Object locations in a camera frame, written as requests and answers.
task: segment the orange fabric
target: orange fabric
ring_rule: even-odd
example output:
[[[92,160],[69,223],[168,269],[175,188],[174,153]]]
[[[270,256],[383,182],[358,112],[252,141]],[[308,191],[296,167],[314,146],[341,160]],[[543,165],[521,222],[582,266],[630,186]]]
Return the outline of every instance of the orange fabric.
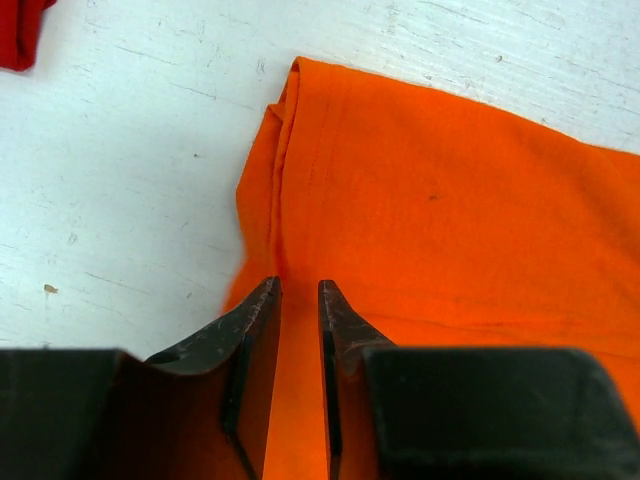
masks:
[[[317,282],[399,344],[594,353],[640,424],[640,158],[300,58],[237,190],[227,306],[283,280],[265,478],[326,479]]]

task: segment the white table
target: white table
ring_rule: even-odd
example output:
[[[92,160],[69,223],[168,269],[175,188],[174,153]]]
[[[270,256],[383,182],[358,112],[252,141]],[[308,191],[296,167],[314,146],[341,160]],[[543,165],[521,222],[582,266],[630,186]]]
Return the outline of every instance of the white table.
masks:
[[[638,25],[636,0],[59,0],[36,67],[0,72],[0,348],[147,356],[213,319],[296,55],[640,152]]]

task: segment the orange towel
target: orange towel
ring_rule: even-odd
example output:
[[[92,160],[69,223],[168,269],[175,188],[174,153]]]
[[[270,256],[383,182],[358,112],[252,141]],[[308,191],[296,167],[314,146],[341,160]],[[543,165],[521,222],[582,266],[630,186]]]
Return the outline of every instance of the orange towel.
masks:
[[[265,478],[327,478],[325,278],[401,345],[584,348],[640,425],[640,157],[300,58],[237,203],[247,258],[227,306],[283,279]]]

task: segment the red cloth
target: red cloth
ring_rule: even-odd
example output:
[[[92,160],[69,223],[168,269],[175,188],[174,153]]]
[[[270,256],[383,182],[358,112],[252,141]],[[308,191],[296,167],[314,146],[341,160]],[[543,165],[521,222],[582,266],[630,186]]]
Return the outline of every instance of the red cloth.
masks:
[[[0,67],[21,72],[36,60],[42,11],[56,0],[0,0]]]

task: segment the black plastic part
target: black plastic part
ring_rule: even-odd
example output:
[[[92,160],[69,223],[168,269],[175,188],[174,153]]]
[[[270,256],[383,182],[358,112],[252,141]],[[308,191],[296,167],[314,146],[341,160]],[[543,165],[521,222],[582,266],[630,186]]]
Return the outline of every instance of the black plastic part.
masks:
[[[319,305],[332,479],[640,479],[638,434],[592,356],[400,348],[333,282]]]
[[[280,282],[143,363],[0,351],[0,478],[260,478]]]

